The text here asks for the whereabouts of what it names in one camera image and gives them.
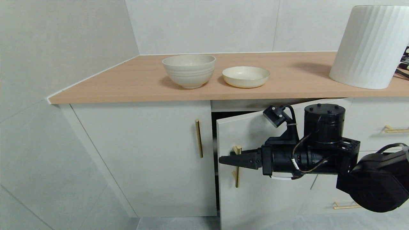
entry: tile floor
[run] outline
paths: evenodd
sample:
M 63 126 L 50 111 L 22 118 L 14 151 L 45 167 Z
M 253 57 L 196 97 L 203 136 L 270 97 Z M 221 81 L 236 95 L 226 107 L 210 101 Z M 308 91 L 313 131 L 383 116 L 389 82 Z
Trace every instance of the tile floor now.
M 351 212 L 297 216 L 264 230 L 404 230 L 409 208 L 388 213 Z M 136 230 L 220 230 L 218 217 L 141 218 Z

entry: lamp shade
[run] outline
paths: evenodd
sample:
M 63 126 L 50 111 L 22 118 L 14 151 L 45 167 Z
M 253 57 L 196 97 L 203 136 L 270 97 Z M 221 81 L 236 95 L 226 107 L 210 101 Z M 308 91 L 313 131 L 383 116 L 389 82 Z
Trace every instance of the lamp shade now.
M 387 88 L 408 41 L 409 7 L 355 6 L 330 78 L 360 88 Z

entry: drawer handle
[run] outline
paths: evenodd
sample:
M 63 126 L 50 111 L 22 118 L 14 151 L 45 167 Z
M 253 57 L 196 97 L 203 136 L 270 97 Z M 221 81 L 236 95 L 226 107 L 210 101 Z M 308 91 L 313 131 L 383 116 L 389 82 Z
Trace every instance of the drawer handle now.
M 241 146 L 233 146 L 233 150 L 236 153 L 236 155 L 241 154 Z M 234 180 L 236 182 L 236 188 L 238 188 L 239 183 L 240 183 L 240 174 L 239 174 L 239 167 L 236 166 L 236 170 L 231 172 L 233 174 Z
M 393 129 L 389 125 L 385 125 L 386 133 L 409 133 L 409 129 Z
M 333 209 L 348 209 L 348 208 L 358 208 L 358 207 L 362 207 L 362 206 L 360 206 L 360 205 L 358 205 L 358 204 L 356 204 L 356 205 L 350 205 L 350 206 L 340 206 L 339 204 L 338 204 L 338 202 L 334 202 L 334 204 L 335 204 L 335 206 L 333 206 Z
M 196 135 L 198 137 L 198 146 L 199 146 L 199 156 L 203 158 L 203 146 L 202 146 L 202 136 L 200 135 L 200 124 L 199 120 L 196 120 Z

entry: white cable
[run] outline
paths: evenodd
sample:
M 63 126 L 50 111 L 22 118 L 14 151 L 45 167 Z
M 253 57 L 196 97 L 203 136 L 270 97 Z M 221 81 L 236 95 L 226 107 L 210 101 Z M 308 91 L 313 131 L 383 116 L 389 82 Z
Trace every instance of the white cable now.
M 272 176 L 271 179 L 275 179 L 275 180 L 292 180 L 291 177 L 283 177 L 283 176 Z
M 297 165 L 297 162 L 295 162 L 295 159 L 293 158 L 293 159 L 291 159 L 291 161 L 292 161 L 292 164 L 294 165 L 295 169 L 300 170 L 300 168 Z
M 402 150 L 405 152 L 406 159 L 409 161 L 409 146 L 404 146 L 402 144 L 400 144 L 399 146 L 402 147 Z

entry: shallow dish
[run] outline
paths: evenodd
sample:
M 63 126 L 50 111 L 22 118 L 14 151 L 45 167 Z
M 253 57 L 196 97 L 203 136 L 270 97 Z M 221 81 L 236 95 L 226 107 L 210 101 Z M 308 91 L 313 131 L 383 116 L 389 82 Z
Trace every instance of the shallow dish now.
M 206 54 L 184 54 L 162 60 L 166 73 L 176 84 L 194 89 L 209 81 L 216 58 Z
M 255 88 L 267 82 L 270 72 L 253 66 L 236 66 L 223 70 L 224 81 L 239 88 Z

